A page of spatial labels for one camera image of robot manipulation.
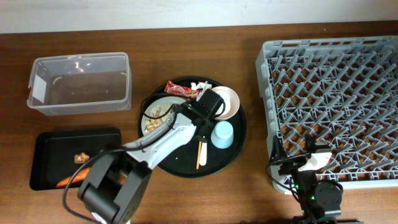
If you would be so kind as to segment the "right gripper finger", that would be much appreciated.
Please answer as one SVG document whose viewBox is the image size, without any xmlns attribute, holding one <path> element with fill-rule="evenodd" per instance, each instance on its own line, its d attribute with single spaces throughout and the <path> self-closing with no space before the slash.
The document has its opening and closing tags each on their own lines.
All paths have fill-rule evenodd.
<svg viewBox="0 0 398 224">
<path fill-rule="evenodd" d="M 285 153 L 284 146 L 282 145 L 281 140 L 275 135 L 272 138 L 272 150 L 271 150 L 270 161 L 275 162 L 285 158 L 287 158 L 287 155 Z"/>
<path fill-rule="evenodd" d="M 307 148 L 307 152 L 326 152 L 326 144 L 321 142 L 316 142 L 311 135 L 305 135 L 305 146 Z"/>
</svg>

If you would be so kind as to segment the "white tissue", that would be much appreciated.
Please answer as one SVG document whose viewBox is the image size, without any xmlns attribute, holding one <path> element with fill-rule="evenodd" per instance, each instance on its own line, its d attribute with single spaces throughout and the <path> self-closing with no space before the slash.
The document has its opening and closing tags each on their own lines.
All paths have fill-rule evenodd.
<svg viewBox="0 0 398 224">
<path fill-rule="evenodd" d="M 207 89 L 212 89 L 212 84 L 208 83 L 207 81 L 205 82 L 191 82 L 191 89 L 192 90 L 207 90 Z"/>
</svg>

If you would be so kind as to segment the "pink bowl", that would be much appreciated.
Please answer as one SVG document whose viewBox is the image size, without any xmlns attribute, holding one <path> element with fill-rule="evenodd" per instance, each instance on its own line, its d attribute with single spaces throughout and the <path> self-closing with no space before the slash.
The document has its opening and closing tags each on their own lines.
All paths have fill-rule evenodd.
<svg viewBox="0 0 398 224">
<path fill-rule="evenodd" d="M 232 118 L 238 112 L 240 107 L 240 100 L 237 93 L 226 86 L 217 86 L 212 88 L 212 90 L 219 94 L 226 102 L 225 111 L 215 119 L 222 121 Z"/>
</svg>

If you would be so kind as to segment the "light blue cup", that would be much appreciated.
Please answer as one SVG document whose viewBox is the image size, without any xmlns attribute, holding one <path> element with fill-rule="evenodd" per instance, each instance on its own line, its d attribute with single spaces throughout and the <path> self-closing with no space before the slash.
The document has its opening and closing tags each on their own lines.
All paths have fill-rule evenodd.
<svg viewBox="0 0 398 224">
<path fill-rule="evenodd" d="M 216 123 L 212 133 L 211 142 L 219 149 L 226 149 L 232 145 L 234 141 L 234 129 L 228 121 L 220 121 Z"/>
</svg>

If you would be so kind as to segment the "red snack wrapper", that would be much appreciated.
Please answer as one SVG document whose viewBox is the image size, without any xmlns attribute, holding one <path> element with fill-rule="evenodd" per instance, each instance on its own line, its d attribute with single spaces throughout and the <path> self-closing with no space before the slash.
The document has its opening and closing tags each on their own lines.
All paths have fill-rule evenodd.
<svg viewBox="0 0 398 224">
<path fill-rule="evenodd" d="M 193 98 L 193 99 L 196 99 L 197 96 L 201 92 L 201 90 L 193 90 L 193 89 L 191 89 L 189 87 L 186 87 L 186 86 L 181 86 L 181 85 L 178 85 L 178 84 L 174 84 L 171 81 L 168 81 L 166 83 L 164 91 L 166 93 L 168 93 L 168 94 L 186 96 L 186 97 Z"/>
</svg>

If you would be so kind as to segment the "white plastic fork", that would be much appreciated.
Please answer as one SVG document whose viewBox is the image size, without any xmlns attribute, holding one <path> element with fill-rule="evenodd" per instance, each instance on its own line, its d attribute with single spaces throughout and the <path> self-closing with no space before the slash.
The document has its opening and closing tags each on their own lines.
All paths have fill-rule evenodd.
<svg viewBox="0 0 398 224">
<path fill-rule="evenodd" d="M 201 151 L 200 151 L 200 161 L 199 164 L 201 166 L 205 166 L 207 163 L 207 143 L 203 142 L 201 144 Z"/>
</svg>

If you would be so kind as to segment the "grey plate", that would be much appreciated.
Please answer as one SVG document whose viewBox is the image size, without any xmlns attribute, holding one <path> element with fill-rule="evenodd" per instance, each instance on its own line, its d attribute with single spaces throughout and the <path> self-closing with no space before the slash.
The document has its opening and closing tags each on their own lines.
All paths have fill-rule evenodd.
<svg viewBox="0 0 398 224">
<path fill-rule="evenodd" d="M 152 102 L 144 111 L 146 115 L 149 115 L 150 117 L 159 117 L 163 115 L 173 104 L 179 105 L 181 103 L 185 102 L 183 98 L 179 98 L 176 96 L 166 96 L 159 98 L 158 100 L 155 100 Z M 164 117 L 160 119 L 150 119 L 146 116 L 142 116 L 141 119 L 141 131 L 143 135 L 149 134 L 152 132 L 154 129 L 158 128 L 159 126 L 162 125 L 165 121 L 167 121 L 172 115 L 171 111 L 167 113 Z"/>
</svg>

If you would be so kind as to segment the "rice and nut scraps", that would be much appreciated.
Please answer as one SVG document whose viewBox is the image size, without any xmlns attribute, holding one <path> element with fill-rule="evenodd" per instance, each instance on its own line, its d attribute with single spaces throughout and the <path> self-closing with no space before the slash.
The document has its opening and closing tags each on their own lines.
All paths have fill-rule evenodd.
<svg viewBox="0 0 398 224">
<path fill-rule="evenodd" d="M 164 103 L 164 104 L 159 104 L 156 105 L 154 108 L 152 108 L 147 115 L 149 115 L 151 118 L 146 117 L 145 120 L 145 129 L 144 133 L 149 134 L 159 126 L 161 126 L 165 121 L 167 121 L 170 118 L 171 112 L 169 111 L 165 116 L 161 117 L 163 114 L 165 114 L 168 109 L 172 106 L 171 103 Z"/>
</svg>

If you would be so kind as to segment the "brown walnut piece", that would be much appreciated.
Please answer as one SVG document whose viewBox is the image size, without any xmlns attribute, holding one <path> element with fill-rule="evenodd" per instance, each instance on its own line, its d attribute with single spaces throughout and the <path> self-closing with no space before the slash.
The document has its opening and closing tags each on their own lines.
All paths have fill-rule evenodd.
<svg viewBox="0 0 398 224">
<path fill-rule="evenodd" d="M 76 163 L 76 164 L 84 164 L 89 159 L 90 159 L 90 156 L 84 152 L 74 155 L 74 163 Z"/>
</svg>

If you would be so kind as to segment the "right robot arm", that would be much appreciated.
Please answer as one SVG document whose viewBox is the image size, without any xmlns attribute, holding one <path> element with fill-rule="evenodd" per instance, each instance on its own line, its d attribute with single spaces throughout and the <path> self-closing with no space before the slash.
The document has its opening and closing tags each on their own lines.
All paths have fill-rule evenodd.
<svg viewBox="0 0 398 224">
<path fill-rule="evenodd" d="M 292 223 L 336 223 L 341 214 L 340 204 L 343 186 L 332 180 L 318 180 L 316 171 L 325 167 L 331 158 L 329 145 L 316 142 L 311 135 L 305 135 L 307 151 L 297 156 L 287 156 L 277 136 L 272 138 L 272 151 L 267 167 L 278 166 L 279 175 L 290 175 L 287 186 L 272 181 L 288 190 L 300 204 L 301 216 L 295 216 Z"/>
</svg>

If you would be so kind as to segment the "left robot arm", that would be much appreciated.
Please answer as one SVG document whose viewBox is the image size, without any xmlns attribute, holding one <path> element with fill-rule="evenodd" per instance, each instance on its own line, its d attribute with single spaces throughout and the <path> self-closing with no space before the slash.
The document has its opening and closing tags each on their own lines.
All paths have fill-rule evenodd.
<svg viewBox="0 0 398 224">
<path fill-rule="evenodd" d="M 104 151 L 83 168 L 90 171 L 78 198 L 91 212 L 93 223 L 128 223 L 138 208 L 153 169 L 177 148 L 197 139 L 205 142 L 217 111 L 225 105 L 213 90 L 199 100 L 172 104 L 159 127 L 119 149 Z"/>
</svg>

